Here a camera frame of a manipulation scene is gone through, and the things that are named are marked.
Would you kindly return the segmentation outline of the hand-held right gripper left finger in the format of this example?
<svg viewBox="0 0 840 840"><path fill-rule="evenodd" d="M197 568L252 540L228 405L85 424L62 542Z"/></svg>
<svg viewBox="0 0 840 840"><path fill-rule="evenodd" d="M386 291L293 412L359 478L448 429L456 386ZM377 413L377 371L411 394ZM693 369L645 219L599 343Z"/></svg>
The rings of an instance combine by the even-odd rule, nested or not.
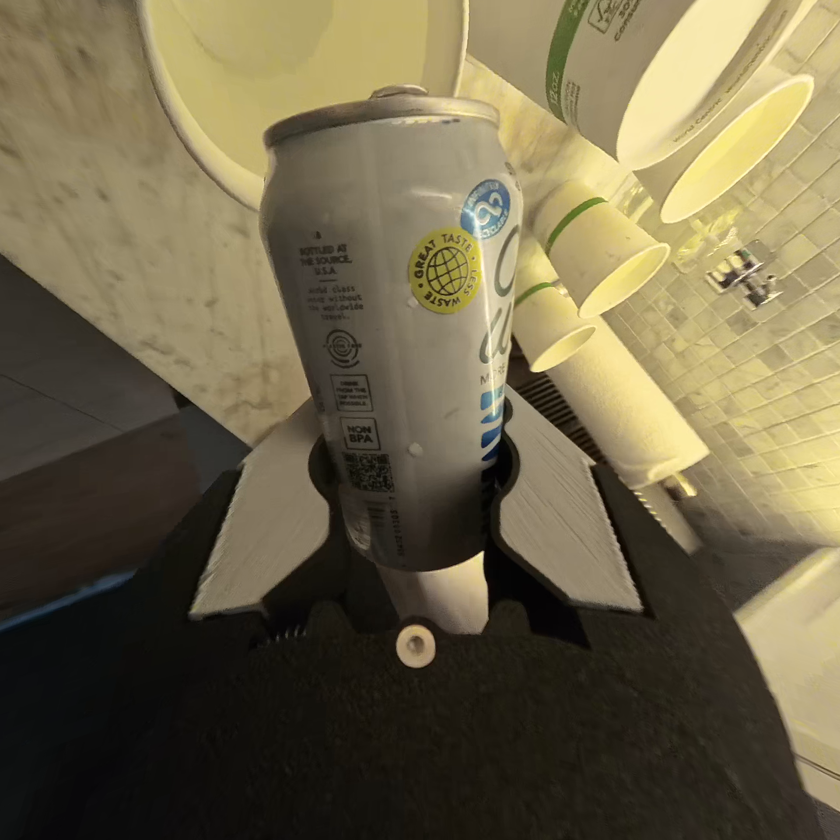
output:
<svg viewBox="0 0 840 840"><path fill-rule="evenodd" d="M189 617L259 612L296 621L327 590L317 554L331 532L334 470L313 400L280 421L240 466Z"/></svg>

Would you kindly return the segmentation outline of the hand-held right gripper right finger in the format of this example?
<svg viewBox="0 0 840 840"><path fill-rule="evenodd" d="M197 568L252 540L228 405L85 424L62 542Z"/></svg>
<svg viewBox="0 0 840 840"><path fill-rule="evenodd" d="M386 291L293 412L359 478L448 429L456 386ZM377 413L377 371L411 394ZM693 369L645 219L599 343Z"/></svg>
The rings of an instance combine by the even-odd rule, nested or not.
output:
<svg viewBox="0 0 840 840"><path fill-rule="evenodd" d="M595 462L518 393L507 392L503 407L493 542L562 602L641 613Z"/></svg>

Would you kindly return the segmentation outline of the silver drink can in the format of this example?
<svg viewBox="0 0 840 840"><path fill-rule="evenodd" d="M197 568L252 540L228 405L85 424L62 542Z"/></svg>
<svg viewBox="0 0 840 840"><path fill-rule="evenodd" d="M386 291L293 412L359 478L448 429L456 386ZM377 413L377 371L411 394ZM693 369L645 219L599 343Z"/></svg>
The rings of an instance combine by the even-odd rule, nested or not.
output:
<svg viewBox="0 0 840 840"><path fill-rule="evenodd" d="M415 86L264 134L260 233L352 545L438 571L487 538L523 200L499 111Z"/></svg>

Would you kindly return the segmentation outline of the white paper cup green band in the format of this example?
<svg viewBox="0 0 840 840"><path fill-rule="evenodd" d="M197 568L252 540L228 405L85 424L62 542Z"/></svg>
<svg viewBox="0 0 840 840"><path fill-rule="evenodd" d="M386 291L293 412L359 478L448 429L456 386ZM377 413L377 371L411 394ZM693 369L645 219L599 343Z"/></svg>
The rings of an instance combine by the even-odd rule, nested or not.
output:
<svg viewBox="0 0 840 840"><path fill-rule="evenodd" d="M414 85L459 86L467 1L142 1L155 93L194 161L259 209L274 123Z"/></svg>
<svg viewBox="0 0 840 840"><path fill-rule="evenodd" d="M751 172L793 128L814 77L767 66L681 149L634 175L664 224L698 215Z"/></svg>
<svg viewBox="0 0 840 840"><path fill-rule="evenodd" d="M569 360L592 340L596 329L552 282L538 282L515 300L512 333L531 373L550 371Z"/></svg>
<svg viewBox="0 0 840 840"><path fill-rule="evenodd" d="M669 245L580 181L564 182L545 197L532 232L583 319L630 298L670 255Z"/></svg>

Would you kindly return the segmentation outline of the stack of paper cups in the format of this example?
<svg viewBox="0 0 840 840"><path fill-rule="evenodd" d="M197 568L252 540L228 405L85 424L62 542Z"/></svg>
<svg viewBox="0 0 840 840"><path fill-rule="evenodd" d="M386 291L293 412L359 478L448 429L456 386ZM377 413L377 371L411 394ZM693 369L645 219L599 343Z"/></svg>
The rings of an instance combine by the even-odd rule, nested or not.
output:
<svg viewBox="0 0 840 840"><path fill-rule="evenodd" d="M469 2L468 52L629 170L713 121L812 2Z"/></svg>

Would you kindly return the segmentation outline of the white paper towel roll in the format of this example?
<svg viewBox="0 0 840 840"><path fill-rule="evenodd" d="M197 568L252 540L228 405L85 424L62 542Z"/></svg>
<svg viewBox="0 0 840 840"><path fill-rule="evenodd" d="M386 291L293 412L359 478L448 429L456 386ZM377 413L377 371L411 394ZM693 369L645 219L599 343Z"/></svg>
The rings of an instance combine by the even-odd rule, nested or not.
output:
<svg viewBox="0 0 840 840"><path fill-rule="evenodd" d="M547 375L607 462L634 490L664 481L710 455L676 406L605 327Z"/></svg>

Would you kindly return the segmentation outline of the clear glass soap dispenser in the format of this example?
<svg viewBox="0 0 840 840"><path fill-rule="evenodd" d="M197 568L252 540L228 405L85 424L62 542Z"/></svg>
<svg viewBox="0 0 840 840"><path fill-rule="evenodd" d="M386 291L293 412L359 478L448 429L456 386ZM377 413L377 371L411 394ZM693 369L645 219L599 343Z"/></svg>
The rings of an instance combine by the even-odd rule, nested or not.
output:
<svg viewBox="0 0 840 840"><path fill-rule="evenodd" d="M700 281L701 291L718 295L733 291L745 307L756 309L777 298L778 271L772 248L752 231L753 215L737 185L707 207L675 223L663 221L660 206L641 184L628 176L609 202L637 226L669 247L654 278L667 286L675 279Z"/></svg>

